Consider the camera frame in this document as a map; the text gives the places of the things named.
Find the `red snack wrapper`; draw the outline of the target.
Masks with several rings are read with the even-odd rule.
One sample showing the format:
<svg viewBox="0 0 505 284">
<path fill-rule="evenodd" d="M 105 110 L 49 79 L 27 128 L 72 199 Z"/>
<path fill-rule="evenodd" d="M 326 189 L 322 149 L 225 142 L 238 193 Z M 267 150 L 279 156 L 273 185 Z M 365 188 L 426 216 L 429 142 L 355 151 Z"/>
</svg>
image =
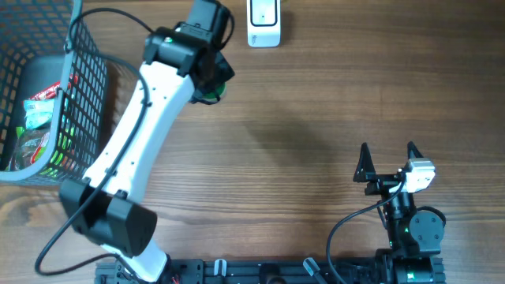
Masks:
<svg viewBox="0 0 505 284">
<path fill-rule="evenodd" d="M 77 84 L 79 80 L 78 75 L 69 75 L 69 82 L 68 82 L 68 88 L 72 84 Z M 50 85 L 47 88 L 44 88 L 42 91 L 35 93 L 33 96 L 29 97 L 28 100 L 32 101 L 41 101 L 41 100 L 47 100 L 47 99 L 54 99 L 57 95 L 58 89 L 61 87 L 61 82 L 56 81 L 52 85 Z"/>
</svg>

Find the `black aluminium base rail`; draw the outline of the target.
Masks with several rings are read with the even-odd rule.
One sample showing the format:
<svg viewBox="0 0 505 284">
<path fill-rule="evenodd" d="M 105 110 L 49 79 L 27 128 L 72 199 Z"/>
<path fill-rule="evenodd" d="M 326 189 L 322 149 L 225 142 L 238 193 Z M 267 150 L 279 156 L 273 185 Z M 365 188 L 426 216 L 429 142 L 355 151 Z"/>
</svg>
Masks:
<svg viewBox="0 0 505 284">
<path fill-rule="evenodd" d="M 440 258 L 391 260 L 387 256 L 336 260 L 334 268 L 346 283 L 427 283 L 447 281 Z M 172 260 L 158 283 L 268 284 L 336 283 L 325 261 Z"/>
</svg>

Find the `green clear snack bag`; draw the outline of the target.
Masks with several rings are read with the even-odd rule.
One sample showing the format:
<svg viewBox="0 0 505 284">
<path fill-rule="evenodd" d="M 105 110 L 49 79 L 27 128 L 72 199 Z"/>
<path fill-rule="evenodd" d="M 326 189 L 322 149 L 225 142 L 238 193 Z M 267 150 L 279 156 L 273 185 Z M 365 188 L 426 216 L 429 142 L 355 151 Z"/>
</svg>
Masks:
<svg viewBox="0 0 505 284">
<path fill-rule="evenodd" d="M 5 171 L 23 170 L 33 165 L 46 152 L 50 138 L 50 130 L 48 128 L 25 129 L 24 127 L 17 127 L 16 133 L 16 146 L 10 161 L 7 163 Z M 59 172 L 57 166 L 62 166 L 65 170 L 75 170 L 77 168 L 77 163 L 64 154 L 65 151 L 69 151 L 70 154 L 75 153 L 75 147 L 71 139 L 59 134 L 57 145 L 61 147 L 62 150 L 56 151 L 52 155 L 50 163 L 53 163 L 53 166 L 45 168 L 40 173 L 41 175 L 56 178 Z"/>
</svg>

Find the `green lid jar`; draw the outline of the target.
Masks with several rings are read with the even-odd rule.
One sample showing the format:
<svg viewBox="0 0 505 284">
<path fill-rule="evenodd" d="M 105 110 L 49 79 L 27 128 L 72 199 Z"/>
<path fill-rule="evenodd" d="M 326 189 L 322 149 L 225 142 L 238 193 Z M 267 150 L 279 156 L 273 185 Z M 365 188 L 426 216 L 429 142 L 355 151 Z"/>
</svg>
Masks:
<svg viewBox="0 0 505 284">
<path fill-rule="evenodd" d="M 214 89 L 206 91 L 202 95 L 202 100 L 210 104 L 218 103 L 226 96 L 226 92 L 227 92 L 226 83 L 222 83 L 219 86 L 215 87 Z"/>
</svg>

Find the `pale teal snack packet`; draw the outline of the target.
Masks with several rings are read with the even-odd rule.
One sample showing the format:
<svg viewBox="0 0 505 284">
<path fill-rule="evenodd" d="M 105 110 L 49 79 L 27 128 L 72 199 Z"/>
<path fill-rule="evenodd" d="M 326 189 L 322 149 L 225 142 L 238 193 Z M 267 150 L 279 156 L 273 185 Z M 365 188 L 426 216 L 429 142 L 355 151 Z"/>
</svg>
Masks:
<svg viewBox="0 0 505 284">
<path fill-rule="evenodd" d="M 52 119 L 54 99 L 25 100 L 23 107 L 25 110 L 25 128 L 37 129 Z"/>
</svg>

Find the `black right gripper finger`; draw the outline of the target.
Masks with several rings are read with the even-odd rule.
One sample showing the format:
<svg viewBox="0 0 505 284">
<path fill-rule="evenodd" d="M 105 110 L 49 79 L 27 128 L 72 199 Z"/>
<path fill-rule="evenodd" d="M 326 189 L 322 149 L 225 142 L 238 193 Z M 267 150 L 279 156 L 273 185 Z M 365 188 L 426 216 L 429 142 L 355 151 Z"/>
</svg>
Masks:
<svg viewBox="0 0 505 284">
<path fill-rule="evenodd" d="M 376 170 L 367 143 L 361 145 L 360 157 L 354 171 L 354 182 L 370 182 L 376 180 Z"/>
<path fill-rule="evenodd" d="M 413 141 L 410 141 L 407 144 L 407 156 L 408 156 L 408 159 L 422 159 L 423 158 L 423 155 L 417 149 L 417 147 Z"/>
</svg>

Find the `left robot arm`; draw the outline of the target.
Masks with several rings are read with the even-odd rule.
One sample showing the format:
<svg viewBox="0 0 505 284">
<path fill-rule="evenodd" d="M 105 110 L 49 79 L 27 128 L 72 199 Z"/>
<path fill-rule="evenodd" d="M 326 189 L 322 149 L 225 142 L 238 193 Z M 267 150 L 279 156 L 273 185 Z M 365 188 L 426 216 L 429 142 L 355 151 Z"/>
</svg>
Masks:
<svg viewBox="0 0 505 284">
<path fill-rule="evenodd" d="M 98 159 L 59 195 L 66 226 L 102 246 L 139 283 L 171 280 L 170 257 L 154 241 L 155 212 L 142 206 L 161 145 L 188 103 L 213 105 L 234 71 L 223 48 L 234 17 L 217 1 L 196 1 L 185 21 L 150 31 L 133 96 Z"/>
</svg>

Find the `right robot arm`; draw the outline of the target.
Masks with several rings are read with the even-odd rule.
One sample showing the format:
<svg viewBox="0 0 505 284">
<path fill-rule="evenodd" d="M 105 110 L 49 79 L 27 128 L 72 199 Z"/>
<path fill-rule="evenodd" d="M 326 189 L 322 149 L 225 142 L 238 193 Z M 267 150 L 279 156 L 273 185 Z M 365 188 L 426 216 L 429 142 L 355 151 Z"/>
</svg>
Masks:
<svg viewBox="0 0 505 284">
<path fill-rule="evenodd" d="M 366 184 L 365 195 L 380 197 L 377 211 L 390 245 L 376 251 L 376 283 L 445 282 L 436 256 L 447 219 L 434 207 L 414 202 L 414 195 L 427 189 L 435 176 L 434 163 L 412 141 L 407 144 L 406 165 L 395 174 L 378 174 L 368 145 L 361 145 L 353 181 Z"/>
</svg>

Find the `white barcode scanner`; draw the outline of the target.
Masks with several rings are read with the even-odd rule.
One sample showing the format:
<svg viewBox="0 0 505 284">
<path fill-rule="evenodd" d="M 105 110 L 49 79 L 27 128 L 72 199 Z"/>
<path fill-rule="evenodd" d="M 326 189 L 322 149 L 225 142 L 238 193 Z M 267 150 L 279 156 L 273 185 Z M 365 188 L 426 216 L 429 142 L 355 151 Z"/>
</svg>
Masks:
<svg viewBox="0 0 505 284">
<path fill-rule="evenodd" d="M 247 0 L 246 8 L 248 45 L 277 47 L 281 41 L 281 1 Z"/>
</svg>

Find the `dark grey mesh basket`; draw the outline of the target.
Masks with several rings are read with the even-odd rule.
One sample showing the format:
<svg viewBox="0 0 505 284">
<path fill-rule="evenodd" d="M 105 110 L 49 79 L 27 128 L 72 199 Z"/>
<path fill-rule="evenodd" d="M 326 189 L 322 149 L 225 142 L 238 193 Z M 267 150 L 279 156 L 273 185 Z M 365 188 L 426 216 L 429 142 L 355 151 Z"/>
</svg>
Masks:
<svg viewBox="0 0 505 284">
<path fill-rule="evenodd" d="M 1 182 L 58 185 L 80 178 L 99 155 L 99 135 L 107 100 L 107 65 L 83 53 L 96 50 L 80 1 L 1 0 Z M 68 40 L 79 47 L 66 49 Z M 23 102 L 57 82 L 42 143 L 27 165 L 13 161 L 23 144 Z"/>
</svg>

